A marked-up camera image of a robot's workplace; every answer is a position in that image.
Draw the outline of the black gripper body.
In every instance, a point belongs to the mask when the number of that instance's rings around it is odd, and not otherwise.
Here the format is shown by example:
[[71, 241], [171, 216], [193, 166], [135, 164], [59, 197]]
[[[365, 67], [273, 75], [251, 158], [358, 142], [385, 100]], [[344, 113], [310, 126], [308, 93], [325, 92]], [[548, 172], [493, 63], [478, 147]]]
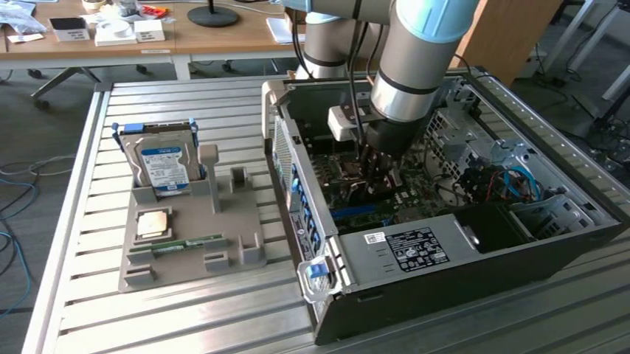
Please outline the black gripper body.
[[366, 143], [380, 153], [401, 159], [418, 134], [418, 121], [397, 122], [390, 119], [370, 123]]

